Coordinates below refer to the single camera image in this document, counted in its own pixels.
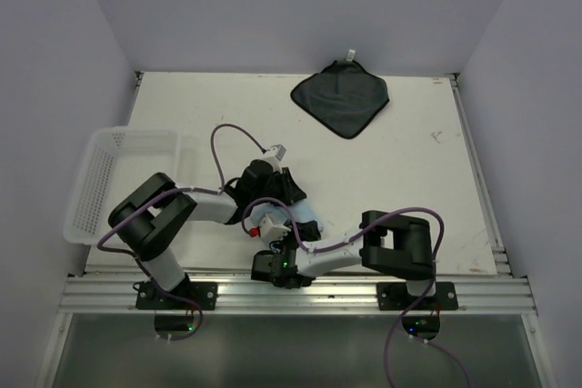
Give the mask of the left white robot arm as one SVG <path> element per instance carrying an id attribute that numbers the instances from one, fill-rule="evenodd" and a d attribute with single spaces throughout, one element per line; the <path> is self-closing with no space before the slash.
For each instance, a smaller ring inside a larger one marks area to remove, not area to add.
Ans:
<path id="1" fill-rule="evenodd" d="M 265 198 L 293 208 L 307 194 L 288 168 L 265 158 L 252 161 L 218 191 L 179 188 L 167 174 L 150 176 L 116 206 L 107 222 L 127 247 L 122 252 L 135 259 L 157 286 L 156 296 L 168 308 L 183 306 L 189 296 L 189 279 L 170 244 L 188 221 L 242 224 L 245 209 Z"/>

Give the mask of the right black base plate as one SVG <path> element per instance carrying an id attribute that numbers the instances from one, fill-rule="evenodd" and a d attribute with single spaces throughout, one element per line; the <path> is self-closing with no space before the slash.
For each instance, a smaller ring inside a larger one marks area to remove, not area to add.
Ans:
<path id="1" fill-rule="evenodd" d="M 380 311 L 404 311 L 417 296 L 408 291 L 406 283 L 380 282 L 376 284 L 376 300 Z M 452 282 L 436 282 L 430 291 L 414 307 L 418 311 L 456 311 L 459 309 L 457 291 Z"/>

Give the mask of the dark grey towel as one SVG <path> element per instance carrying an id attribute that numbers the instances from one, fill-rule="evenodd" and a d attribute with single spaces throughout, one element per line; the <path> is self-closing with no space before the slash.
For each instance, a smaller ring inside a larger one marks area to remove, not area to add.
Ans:
<path id="1" fill-rule="evenodd" d="M 338 61 L 309 76 L 291 100 L 339 137 L 360 135 L 390 103 L 386 81 L 356 61 Z"/>

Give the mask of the light blue towel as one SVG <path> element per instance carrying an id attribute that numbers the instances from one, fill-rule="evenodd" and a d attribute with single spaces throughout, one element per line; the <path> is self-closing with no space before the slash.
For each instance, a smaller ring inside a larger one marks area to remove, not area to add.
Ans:
<path id="1" fill-rule="evenodd" d="M 324 231 L 322 220 L 313 211 L 307 200 L 302 200 L 296 204 L 290 205 L 288 209 L 295 218 L 297 224 L 315 221 L 318 231 L 320 233 Z M 252 225 L 258 225 L 264 215 L 269 215 L 272 221 L 276 224 L 284 224 L 289 218 L 287 211 L 282 206 L 271 203 L 260 204 L 255 206 L 251 211 L 249 218 L 250 223 Z"/>

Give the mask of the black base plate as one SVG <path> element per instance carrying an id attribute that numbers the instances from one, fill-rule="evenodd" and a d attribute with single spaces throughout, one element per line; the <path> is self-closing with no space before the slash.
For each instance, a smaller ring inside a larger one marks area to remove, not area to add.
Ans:
<path id="1" fill-rule="evenodd" d="M 218 284 L 216 282 L 188 282 L 184 280 L 172 291 L 160 291 L 151 282 L 134 283 L 137 292 L 135 308 L 151 311 L 179 311 L 216 308 Z"/>
<path id="2" fill-rule="evenodd" d="M 406 283 L 380 282 L 376 284 L 376 300 L 380 311 L 404 311 L 417 296 L 408 291 Z M 452 282 L 436 282 L 430 291 L 414 307 L 418 311 L 456 311 L 459 309 L 457 291 Z"/>

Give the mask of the white plastic basket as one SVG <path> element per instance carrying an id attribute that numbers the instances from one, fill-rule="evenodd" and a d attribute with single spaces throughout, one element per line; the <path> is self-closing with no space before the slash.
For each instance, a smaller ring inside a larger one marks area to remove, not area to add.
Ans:
<path id="1" fill-rule="evenodd" d="M 176 178 L 180 146 L 173 130 L 117 126 L 93 133 L 65 215 L 65 240 L 97 244 L 114 207 L 141 183 L 157 172 Z"/>

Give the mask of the aluminium mounting rail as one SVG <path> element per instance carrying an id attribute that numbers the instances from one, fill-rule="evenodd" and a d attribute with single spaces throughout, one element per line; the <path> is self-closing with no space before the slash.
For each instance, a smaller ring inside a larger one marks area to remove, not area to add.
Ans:
<path id="1" fill-rule="evenodd" d="M 328 275 L 306 288 L 287 290 L 253 281 L 249 274 L 190 271 L 190 278 L 217 285 L 212 314 L 371 315 L 378 312 L 376 284 L 395 281 L 377 275 Z M 145 277 L 135 271 L 90 272 L 65 282 L 60 313 L 135 313 L 133 285 Z M 455 284 L 458 315 L 535 314 L 528 280 L 510 277 L 444 276 Z"/>

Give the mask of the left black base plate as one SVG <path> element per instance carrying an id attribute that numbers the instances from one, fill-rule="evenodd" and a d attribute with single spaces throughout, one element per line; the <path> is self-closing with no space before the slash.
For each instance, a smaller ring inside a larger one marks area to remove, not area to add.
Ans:
<path id="1" fill-rule="evenodd" d="M 172 291 L 160 291 L 151 282 L 134 283 L 137 292 L 135 308 L 151 311 L 179 311 L 216 308 L 218 284 L 216 282 L 188 282 L 184 280 Z"/>

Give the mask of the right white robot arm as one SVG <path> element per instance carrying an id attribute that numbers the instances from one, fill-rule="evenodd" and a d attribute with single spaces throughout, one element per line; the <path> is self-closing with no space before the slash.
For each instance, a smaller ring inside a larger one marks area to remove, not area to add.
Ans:
<path id="1" fill-rule="evenodd" d="M 360 224 L 324 239 L 317 219 L 293 222 L 282 211 L 263 213 L 250 234 L 267 248 L 254 255 L 251 278 L 275 287 L 299 289 L 316 278 L 355 265 L 406 281 L 405 297 L 422 309 L 437 298 L 430 224 L 408 215 L 378 223 L 380 211 L 362 213 Z"/>

